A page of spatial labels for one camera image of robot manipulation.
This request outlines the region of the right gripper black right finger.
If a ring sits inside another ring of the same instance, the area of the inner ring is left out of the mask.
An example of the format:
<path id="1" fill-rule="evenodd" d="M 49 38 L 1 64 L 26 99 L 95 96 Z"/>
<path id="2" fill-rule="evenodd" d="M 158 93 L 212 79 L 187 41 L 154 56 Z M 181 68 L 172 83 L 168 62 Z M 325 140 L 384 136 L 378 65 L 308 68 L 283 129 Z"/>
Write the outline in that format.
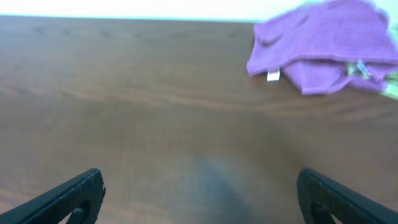
<path id="1" fill-rule="evenodd" d="M 397 212 L 309 168 L 297 178 L 297 199 L 306 224 L 397 224 Z"/>

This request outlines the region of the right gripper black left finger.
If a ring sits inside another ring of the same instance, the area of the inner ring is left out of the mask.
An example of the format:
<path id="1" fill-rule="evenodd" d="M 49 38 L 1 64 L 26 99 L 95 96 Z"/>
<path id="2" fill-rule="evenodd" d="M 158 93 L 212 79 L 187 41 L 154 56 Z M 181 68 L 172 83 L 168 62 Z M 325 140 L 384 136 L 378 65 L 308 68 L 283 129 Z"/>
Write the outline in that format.
<path id="1" fill-rule="evenodd" d="M 1 214 L 1 223 L 95 223 L 106 193 L 101 171 L 89 169 Z"/>

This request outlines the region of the purple microfibre cloth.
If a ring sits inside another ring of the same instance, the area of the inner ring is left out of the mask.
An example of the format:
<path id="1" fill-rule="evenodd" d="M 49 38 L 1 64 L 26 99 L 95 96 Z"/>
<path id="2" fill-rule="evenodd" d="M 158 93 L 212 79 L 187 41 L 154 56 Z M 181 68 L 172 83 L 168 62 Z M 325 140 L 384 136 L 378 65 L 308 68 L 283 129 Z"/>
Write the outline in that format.
<path id="1" fill-rule="evenodd" d="M 369 1 L 308 4 L 254 26 L 248 75 L 281 72 L 303 95 L 384 91 L 397 71 L 387 14 Z"/>

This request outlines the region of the green microfibre cloth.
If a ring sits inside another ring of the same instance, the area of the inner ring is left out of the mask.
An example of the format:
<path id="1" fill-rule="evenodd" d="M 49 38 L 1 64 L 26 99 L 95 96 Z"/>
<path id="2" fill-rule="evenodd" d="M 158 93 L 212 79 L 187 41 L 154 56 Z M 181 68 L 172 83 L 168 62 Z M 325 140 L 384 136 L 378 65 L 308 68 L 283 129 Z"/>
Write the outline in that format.
<path id="1" fill-rule="evenodd" d="M 388 74 L 381 82 L 371 80 L 370 73 L 366 71 L 362 62 L 358 62 L 356 65 L 348 63 L 347 72 L 349 77 L 353 77 L 349 84 L 352 87 L 397 100 L 397 72 Z"/>

